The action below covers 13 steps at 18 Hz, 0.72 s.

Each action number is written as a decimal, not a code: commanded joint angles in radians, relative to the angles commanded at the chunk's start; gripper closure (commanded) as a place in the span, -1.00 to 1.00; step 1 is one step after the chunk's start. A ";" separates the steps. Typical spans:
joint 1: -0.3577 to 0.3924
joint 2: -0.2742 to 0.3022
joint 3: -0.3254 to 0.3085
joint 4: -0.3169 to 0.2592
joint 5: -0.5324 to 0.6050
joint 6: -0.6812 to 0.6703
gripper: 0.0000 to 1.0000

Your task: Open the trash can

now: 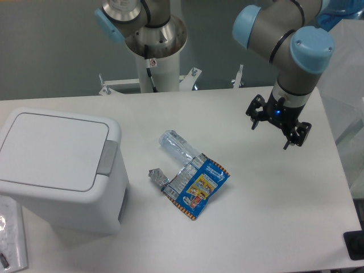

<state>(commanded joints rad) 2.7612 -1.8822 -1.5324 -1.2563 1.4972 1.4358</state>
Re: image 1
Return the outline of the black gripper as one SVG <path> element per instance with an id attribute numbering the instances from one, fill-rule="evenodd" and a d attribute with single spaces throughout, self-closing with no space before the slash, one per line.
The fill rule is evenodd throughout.
<path id="1" fill-rule="evenodd" d="M 250 117 L 254 130 L 260 121 L 268 121 L 274 126 L 282 129 L 287 141 L 283 147 L 284 150 L 288 146 L 301 147 L 312 128 L 308 122 L 298 122 L 298 117 L 302 111 L 302 107 L 284 106 L 284 98 L 276 100 L 271 93 L 268 101 L 258 94 L 250 102 L 246 110 L 246 115 Z"/>

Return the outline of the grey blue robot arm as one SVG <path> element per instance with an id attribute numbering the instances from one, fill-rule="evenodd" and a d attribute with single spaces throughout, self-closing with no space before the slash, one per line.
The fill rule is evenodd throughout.
<path id="1" fill-rule="evenodd" d="M 334 51 L 331 35 L 309 25 L 328 1 L 276 1 L 267 9 L 246 6 L 232 36 L 245 49 L 279 70 L 267 100 L 256 96 L 246 114 L 253 126 L 267 121 L 281 129 L 287 145 L 302 146 L 311 124 L 299 115 Z M 143 93 L 180 89 L 179 54 L 187 42 L 185 24 L 169 1 L 103 1 L 94 16 L 103 32 L 134 54 Z"/>

